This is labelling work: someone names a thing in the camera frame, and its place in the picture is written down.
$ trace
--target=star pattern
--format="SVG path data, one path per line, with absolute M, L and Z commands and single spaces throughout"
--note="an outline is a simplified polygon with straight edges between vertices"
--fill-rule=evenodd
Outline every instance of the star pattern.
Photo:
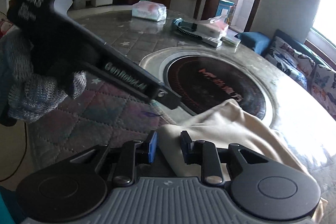
M 97 79 L 93 79 L 91 84 L 96 84 L 97 85 L 99 82 L 101 82 L 101 80 L 97 78 Z

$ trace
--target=blue cushion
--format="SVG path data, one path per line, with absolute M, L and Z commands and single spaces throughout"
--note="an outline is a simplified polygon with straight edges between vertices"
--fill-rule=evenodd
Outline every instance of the blue cushion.
M 253 50 L 254 52 L 264 56 L 267 52 L 271 39 L 261 32 L 242 32 L 235 35 L 241 40 L 241 43 Z
M 306 45 L 300 43 L 299 41 L 294 40 L 292 37 L 290 37 L 283 31 L 279 29 L 276 30 L 272 41 L 275 41 L 275 37 L 280 37 L 281 39 L 285 40 L 285 42 L 287 42 L 292 48 L 296 49 L 299 52 L 302 52 L 305 55 L 308 55 L 316 64 L 324 65 L 327 68 L 330 68 L 330 66 L 326 62 L 324 62 L 316 53 L 314 53 Z

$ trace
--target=blue storage bin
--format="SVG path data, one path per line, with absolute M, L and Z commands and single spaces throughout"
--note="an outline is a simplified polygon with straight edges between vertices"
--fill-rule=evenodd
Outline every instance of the blue storage bin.
M 234 2 L 228 0 L 220 0 L 216 16 L 226 15 L 228 17 L 231 7 L 233 7 L 234 4 L 235 4 Z

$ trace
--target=cable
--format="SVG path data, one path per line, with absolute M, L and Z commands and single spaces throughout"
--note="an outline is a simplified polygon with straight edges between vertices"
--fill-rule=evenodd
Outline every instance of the cable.
M 22 164 L 22 162 L 23 162 L 23 159 L 24 159 L 25 156 L 26 156 L 26 153 L 27 153 L 27 125 L 26 125 L 26 123 L 25 123 L 25 142 L 26 142 L 26 144 L 25 144 L 25 152 L 23 153 L 23 156 L 22 156 L 22 159 L 21 159 L 20 162 L 19 162 L 19 165 L 16 167 L 15 171 L 14 171 L 11 175 L 9 175 L 9 176 L 8 176 L 7 178 L 5 178 L 5 179 L 0 180 L 0 182 L 3 182 L 3 181 L 5 181 L 5 180 L 8 180 L 8 179 L 10 179 L 13 175 L 15 175 L 15 173 L 17 172 L 17 170 L 20 168 L 20 166 L 21 166 L 21 164 Z

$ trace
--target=window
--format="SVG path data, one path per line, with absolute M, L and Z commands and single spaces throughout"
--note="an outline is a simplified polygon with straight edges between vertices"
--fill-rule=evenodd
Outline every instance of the window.
M 321 0 L 313 29 L 336 46 L 336 0 Z

